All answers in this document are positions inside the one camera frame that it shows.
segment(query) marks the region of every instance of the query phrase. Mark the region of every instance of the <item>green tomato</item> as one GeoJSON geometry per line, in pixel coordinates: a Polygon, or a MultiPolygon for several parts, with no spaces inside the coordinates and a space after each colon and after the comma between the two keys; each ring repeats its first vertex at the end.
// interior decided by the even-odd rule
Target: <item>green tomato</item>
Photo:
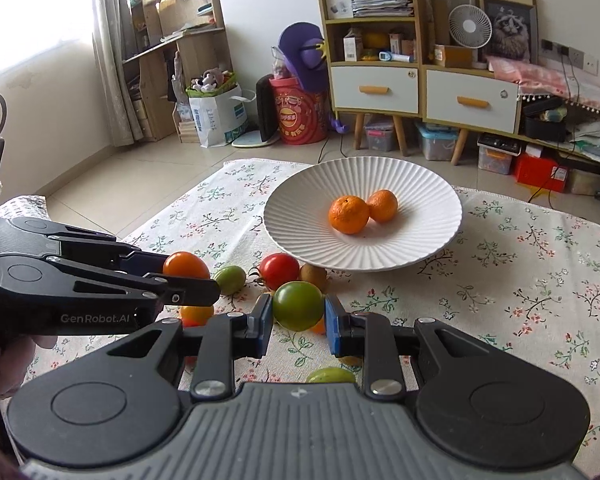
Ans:
{"type": "Polygon", "coordinates": [[[310,329],[323,315],[324,298],[313,283],[288,282],[273,296],[273,317],[293,332],[310,329]]]}
{"type": "Polygon", "coordinates": [[[355,383],[356,376],[345,370],[335,366],[329,368],[320,368],[315,372],[310,373],[305,383],[355,383]]]}
{"type": "Polygon", "coordinates": [[[230,296],[240,291],[247,281],[247,273],[244,269],[236,265],[223,267],[216,272],[214,280],[220,286],[220,294],[230,296]]]}

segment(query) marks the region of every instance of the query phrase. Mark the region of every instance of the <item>blue lid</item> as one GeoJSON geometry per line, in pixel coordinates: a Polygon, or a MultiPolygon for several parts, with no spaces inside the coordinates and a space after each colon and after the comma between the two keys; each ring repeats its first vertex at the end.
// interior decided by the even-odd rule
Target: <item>blue lid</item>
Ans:
{"type": "Polygon", "coordinates": [[[427,125],[424,123],[416,122],[416,127],[420,131],[420,135],[424,139],[434,139],[434,140],[457,140],[458,139],[458,129],[454,128],[453,132],[431,132],[427,129],[427,125]]]}

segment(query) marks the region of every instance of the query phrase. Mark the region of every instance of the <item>floral tablecloth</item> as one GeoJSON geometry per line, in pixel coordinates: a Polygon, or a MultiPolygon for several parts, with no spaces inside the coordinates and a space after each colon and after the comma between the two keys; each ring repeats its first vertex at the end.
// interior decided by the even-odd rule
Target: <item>floral tablecloth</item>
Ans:
{"type": "MultiPolygon", "coordinates": [[[[259,159],[229,162],[125,241],[160,253],[192,251],[210,269],[249,269],[276,251],[262,224],[267,197],[303,168],[259,159]]],[[[505,196],[456,191],[464,216],[444,250],[391,272],[330,271],[330,292],[350,311],[379,312],[398,325],[412,325],[419,316],[444,319],[573,383],[592,413],[575,463],[586,474],[599,473],[600,226],[505,196]]],[[[249,311],[262,291],[250,282],[234,297],[221,298],[216,312],[249,311]]],[[[175,312],[166,307],[160,316],[175,312]]],[[[27,380],[118,337],[61,336],[54,349],[38,351],[27,380]]],[[[340,364],[323,336],[276,326],[267,356],[237,361],[235,377],[304,381],[328,365],[340,364]]],[[[415,389],[408,358],[404,368],[415,389]]],[[[186,370],[181,386],[189,382],[186,370]]]]}

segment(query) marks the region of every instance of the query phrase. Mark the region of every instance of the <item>white plate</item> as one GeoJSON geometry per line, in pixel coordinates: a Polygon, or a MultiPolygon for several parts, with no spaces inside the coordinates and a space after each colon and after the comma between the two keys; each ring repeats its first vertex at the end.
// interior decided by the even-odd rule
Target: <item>white plate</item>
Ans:
{"type": "Polygon", "coordinates": [[[427,168],[397,158],[352,156],[329,160],[280,184],[264,208],[264,227],[283,251],[334,270],[373,272],[417,263],[440,250],[458,232],[462,205],[453,188],[427,168]],[[388,189],[398,214],[387,224],[369,220],[357,235],[344,235],[328,221],[342,195],[366,200],[388,189]]]}

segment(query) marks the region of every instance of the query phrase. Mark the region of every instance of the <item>framed cat picture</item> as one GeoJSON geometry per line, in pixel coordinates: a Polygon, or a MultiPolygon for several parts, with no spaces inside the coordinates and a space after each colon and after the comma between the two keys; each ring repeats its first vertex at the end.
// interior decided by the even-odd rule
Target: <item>framed cat picture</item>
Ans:
{"type": "Polygon", "coordinates": [[[483,54],[538,63],[536,0],[475,0],[491,20],[493,34],[483,54]]]}

